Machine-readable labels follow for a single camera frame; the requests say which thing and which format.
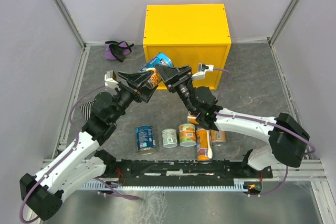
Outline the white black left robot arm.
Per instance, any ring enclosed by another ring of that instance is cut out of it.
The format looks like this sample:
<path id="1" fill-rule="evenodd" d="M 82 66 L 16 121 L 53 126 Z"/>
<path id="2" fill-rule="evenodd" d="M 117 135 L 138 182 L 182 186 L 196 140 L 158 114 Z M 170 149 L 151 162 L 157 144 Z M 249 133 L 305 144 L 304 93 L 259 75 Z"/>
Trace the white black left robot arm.
<path id="1" fill-rule="evenodd" d="M 62 203 L 86 182 L 103 175 L 116 159 L 99 147 L 112 135 L 120 116 L 135 101 L 148 102 L 154 89 L 146 83 L 153 70 L 137 73 L 112 71 L 105 75 L 104 92 L 94 98 L 91 116 L 76 132 L 74 141 L 35 175 L 25 174 L 19 181 L 23 200 L 41 220 L 50 219 Z"/>

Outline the blue soup can with noodles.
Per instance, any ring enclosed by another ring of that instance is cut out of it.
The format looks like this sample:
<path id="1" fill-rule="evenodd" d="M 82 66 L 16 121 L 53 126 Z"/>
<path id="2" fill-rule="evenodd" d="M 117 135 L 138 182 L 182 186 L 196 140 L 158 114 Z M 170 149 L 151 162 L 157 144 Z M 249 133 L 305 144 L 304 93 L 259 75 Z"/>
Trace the blue soup can with noodles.
<path id="1" fill-rule="evenodd" d="M 152 58 L 149 62 L 143 65 L 139 69 L 139 72 L 147 72 L 147 71 L 153 72 L 151 77 L 145 84 L 150 89 L 154 89 L 161 82 L 161 76 L 159 75 L 158 71 L 155 69 L 155 65 L 164 65 L 164 66 L 169 66 L 169 67 L 174 66 L 172 60 L 162 52 L 158 53 L 154 58 Z"/>

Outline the tall orange can with spoon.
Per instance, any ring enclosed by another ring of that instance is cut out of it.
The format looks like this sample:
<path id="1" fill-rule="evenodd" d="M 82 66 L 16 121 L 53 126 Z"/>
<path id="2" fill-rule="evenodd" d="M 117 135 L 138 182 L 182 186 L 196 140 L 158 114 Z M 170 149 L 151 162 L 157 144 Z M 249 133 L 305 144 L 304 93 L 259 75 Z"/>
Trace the tall orange can with spoon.
<path id="1" fill-rule="evenodd" d="M 189 124 L 194 124 L 194 125 L 199 125 L 200 123 L 197 121 L 198 115 L 193 115 L 188 113 L 187 115 L 187 123 Z"/>

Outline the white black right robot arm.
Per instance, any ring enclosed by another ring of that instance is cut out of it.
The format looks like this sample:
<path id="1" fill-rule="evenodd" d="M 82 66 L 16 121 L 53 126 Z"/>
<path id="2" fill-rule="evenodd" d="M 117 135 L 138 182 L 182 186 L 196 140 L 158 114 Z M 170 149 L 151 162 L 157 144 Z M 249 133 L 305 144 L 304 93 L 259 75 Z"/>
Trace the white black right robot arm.
<path id="1" fill-rule="evenodd" d="M 308 154 L 309 134 L 291 115 L 280 113 L 276 117 L 266 117 L 234 112 L 219 106 L 208 87 L 194 87 L 193 82 L 204 79 L 208 72 L 216 69 L 214 66 L 201 63 L 197 73 L 192 73 L 189 65 L 156 65 L 155 69 L 168 91 L 178 94 L 203 128 L 239 133 L 266 142 L 266 146 L 246 154 L 244 162 L 247 166 L 255 170 L 274 164 L 298 168 Z"/>

